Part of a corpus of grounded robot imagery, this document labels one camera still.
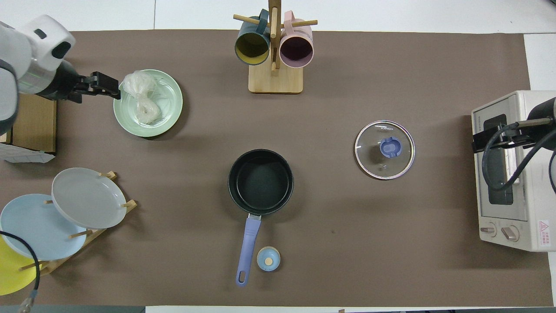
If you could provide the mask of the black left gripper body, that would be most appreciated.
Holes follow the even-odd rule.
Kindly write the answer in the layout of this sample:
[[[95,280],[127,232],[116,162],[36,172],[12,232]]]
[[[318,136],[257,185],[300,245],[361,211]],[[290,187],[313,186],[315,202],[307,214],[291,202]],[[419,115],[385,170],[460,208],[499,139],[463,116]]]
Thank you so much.
[[[71,63],[62,61],[48,87],[37,95],[49,100],[82,103],[82,95],[95,95],[87,79],[89,77],[78,74]]]

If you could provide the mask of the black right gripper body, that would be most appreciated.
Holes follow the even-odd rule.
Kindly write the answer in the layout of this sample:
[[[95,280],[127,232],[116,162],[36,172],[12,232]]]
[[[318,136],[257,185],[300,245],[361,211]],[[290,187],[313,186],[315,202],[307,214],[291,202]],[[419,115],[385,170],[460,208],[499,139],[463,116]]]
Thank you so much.
[[[529,113],[529,127],[556,127],[556,97],[536,105]]]

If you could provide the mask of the vermicelli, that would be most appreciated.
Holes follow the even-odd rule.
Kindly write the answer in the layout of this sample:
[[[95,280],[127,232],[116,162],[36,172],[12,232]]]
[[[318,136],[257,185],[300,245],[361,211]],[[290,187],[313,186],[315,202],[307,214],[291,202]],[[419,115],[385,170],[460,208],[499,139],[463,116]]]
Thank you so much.
[[[136,117],[139,123],[151,124],[161,115],[159,105],[151,99],[157,89],[157,81],[145,71],[136,70],[123,80],[123,91],[136,101]]]

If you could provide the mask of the glass lid with blue knob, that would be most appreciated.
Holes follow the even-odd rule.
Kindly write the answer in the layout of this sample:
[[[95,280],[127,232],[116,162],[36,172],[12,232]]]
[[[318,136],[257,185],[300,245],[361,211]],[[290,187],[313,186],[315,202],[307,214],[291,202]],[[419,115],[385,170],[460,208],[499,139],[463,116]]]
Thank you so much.
[[[363,127],[354,141],[354,157],[359,168],[376,180],[403,176],[415,161],[416,147],[409,131],[389,120],[374,121]]]

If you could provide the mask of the grey plate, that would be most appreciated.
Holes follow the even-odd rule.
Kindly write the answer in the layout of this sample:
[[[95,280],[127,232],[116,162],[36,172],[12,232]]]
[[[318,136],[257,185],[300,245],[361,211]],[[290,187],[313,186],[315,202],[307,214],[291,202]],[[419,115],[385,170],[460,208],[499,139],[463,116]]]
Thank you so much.
[[[87,168],[68,168],[53,179],[54,207],[66,220],[87,229],[111,228],[126,215],[125,196],[115,182]]]

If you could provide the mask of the wooden plate rack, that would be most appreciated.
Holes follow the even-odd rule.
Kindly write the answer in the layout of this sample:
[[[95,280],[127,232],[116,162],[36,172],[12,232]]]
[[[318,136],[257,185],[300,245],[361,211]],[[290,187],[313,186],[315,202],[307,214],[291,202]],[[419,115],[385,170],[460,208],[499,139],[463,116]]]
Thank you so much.
[[[116,173],[113,171],[107,172],[107,173],[100,173],[101,176],[105,176],[107,178],[109,178],[110,180],[112,180],[113,182],[115,182],[115,178],[116,178]],[[47,204],[53,204],[52,200],[46,201]],[[136,206],[136,202],[134,200],[126,200],[126,203],[123,205],[123,207],[126,208],[128,213],[130,210],[132,210],[133,208],[135,208]],[[85,247],[85,245],[87,245],[88,243],[90,243],[93,239],[96,238],[96,236],[98,236],[99,234],[101,234],[104,230],[106,229],[99,229],[99,230],[94,230],[94,229],[87,229],[84,232],[81,233],[77,233],[77,234],[72,234],[70,236],[70,238],[75,238],[76,236],[86,236],[86,240],[85,240],[85,244],[82,247]],[[66,261],[67,258],[62,258],[60,260],[55,260],[55,261],[41,261],[42,262],[42,269],[40,270],[40,273],[42,275],[46,275],[50,272],[52,272],[56,267],[58,267],[61,263],[63,263],[64,261]]]

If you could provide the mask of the light blue plate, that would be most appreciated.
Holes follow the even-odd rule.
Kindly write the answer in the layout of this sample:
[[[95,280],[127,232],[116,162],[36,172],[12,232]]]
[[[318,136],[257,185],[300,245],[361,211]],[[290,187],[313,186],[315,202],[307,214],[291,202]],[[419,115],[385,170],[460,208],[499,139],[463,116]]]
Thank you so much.
[[[71,235],[86,229],[62,216],[46,194],[14,198],[0,212],[0,230],[19,236],[33,248],[40,261],[56,261],[77,253],[86,236]]]

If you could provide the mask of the yellow plate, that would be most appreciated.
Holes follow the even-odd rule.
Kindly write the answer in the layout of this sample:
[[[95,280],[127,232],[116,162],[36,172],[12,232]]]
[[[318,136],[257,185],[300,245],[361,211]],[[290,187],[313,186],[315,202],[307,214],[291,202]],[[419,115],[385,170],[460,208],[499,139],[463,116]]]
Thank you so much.
[[[31,297],[36,297],[40,285],[42,262],[28,243],[21,244],[26,256],[16,252],[7,243],[10,236],[0,236],[0,296],[15,293],[32,284]]]

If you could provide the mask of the brown wooden board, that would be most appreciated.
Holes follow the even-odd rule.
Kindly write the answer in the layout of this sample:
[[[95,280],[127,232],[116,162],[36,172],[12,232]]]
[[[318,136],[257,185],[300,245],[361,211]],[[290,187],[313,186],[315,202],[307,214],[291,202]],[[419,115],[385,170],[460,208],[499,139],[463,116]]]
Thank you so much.
[[[19,111],[14,125],[0,135],[0,144],[35,151],[56,152],[57,104],[38,95],[19,95]]]

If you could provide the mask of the white toaster oven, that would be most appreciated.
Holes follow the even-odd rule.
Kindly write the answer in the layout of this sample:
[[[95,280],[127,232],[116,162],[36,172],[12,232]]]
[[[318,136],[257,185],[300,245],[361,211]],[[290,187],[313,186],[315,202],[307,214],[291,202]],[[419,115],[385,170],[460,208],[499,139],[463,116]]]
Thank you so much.
[[[556,252],[556,127],[529,127],[527,117],[556,91],[514,91],[471,113],[473,135],[521,130],[529,145],[474,153],[479,237],[533,252]]]

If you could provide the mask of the grey patterned cloth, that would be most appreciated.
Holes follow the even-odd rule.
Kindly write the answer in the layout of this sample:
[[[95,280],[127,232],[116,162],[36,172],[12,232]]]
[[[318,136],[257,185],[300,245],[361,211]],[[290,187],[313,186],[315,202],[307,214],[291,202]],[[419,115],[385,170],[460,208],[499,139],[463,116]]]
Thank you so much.
[[[0,159],[10,163],[47,163],[54,159],[53,154],[44,151],[34,151],[0,143]]]

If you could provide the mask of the teal mug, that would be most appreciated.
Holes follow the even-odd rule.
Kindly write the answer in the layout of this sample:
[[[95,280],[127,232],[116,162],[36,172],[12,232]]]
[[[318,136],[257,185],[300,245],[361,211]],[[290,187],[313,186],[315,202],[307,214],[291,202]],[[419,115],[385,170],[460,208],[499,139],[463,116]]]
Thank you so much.
[[[255,66],[265,62],[270,51],[270,28],[267,26],[269,12],[262,9],[256,23],[244,21],[235,41],[235,54],[246,65]]]

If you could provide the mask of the brown table mat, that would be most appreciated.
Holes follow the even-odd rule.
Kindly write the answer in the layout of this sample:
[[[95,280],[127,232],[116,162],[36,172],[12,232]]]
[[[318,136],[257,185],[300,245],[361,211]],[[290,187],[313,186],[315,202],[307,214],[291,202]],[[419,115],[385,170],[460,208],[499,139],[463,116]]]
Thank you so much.
[[[83,74],[122,79],[157,69],[180,85],[184,109],[153,140],[117,123],[109,97],[61,102],[57,155],[0,160],[0,210],[50,192],[63,169],[117,172],[124,220],[41,279],[40,304],[230,306],[551,306],[546,253],[479,238],[471,111],[530,87],[522,34],[316,32],[299,95],[248,91],[236,30],[76,32],[68,60]],[[359,131],[404,126],[413,166],[367,176]],[[262,218],[256,249],[282,263],[252,265],[234,282],[247,213],[228,192],[246,151],[290,164],[284,208]]]

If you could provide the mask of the wooden mug tree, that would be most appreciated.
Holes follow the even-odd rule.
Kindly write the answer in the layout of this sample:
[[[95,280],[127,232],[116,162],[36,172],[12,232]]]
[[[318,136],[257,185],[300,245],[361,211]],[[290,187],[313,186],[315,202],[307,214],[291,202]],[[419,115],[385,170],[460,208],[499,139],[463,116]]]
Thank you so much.
[[[250,66],[248,70],[248,90],[251,93],[265,94],[300,94],[304,88],[304,68],[294,69],[284,65],[279,57],[281,33],[284,29],[285,12],[281,10],[281,0],[268,0],[270,28],[270,51],[265,62]],[[234,15],[235,20],[256,23],[252,17]],[[293,23],[293,26],[315,26],[317,20],[303,20]]]

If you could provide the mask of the pink mug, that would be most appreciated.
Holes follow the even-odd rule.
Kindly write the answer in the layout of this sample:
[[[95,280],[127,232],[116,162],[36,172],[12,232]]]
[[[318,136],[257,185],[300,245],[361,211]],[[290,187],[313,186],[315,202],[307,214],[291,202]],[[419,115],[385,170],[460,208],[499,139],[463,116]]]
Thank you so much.
[[[314,42],[311,26],[293,26],[302,22],[295,18],[292,10],[285,12],[284,29],[281,33],[279,57],[281,62],[294,69],[307,66],[314,57]]]

